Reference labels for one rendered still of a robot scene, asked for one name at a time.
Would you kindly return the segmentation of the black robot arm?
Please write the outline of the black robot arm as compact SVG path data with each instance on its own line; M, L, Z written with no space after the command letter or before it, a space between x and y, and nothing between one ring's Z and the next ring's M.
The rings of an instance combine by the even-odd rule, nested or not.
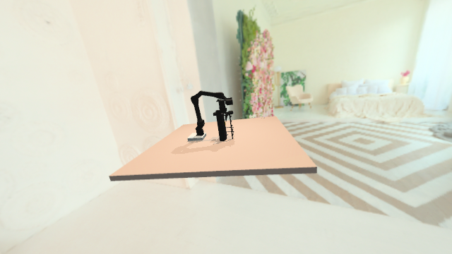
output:
M196 127L196 135L202 136L204 134L202 127L204 127L205 122L201 118L201 113L198 105L198 98L201 95L210 96L210 97L216 97L218 100L216 102L219 102L219 107L225 106L225 105L233 105L232 98L226 98L223 94L223 92L205 92L200 91L196 95L191 97L191 101L194 105L195 111L196 111L196 117L197 117L197 127ZM225 99L225 100L224 100Z

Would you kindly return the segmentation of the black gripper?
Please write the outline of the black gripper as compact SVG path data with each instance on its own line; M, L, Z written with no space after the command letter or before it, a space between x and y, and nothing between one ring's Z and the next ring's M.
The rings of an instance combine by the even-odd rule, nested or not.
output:
M225 109L225 106L222 106L222 107L219 107L219 109L221 110L221 113L224 113L224 114L233 114L233 111L227 111L226 112L226 109ZM214 112L213 113L213 116L216 116L216 112ZM225 116L225 121L227 121L227 116Z

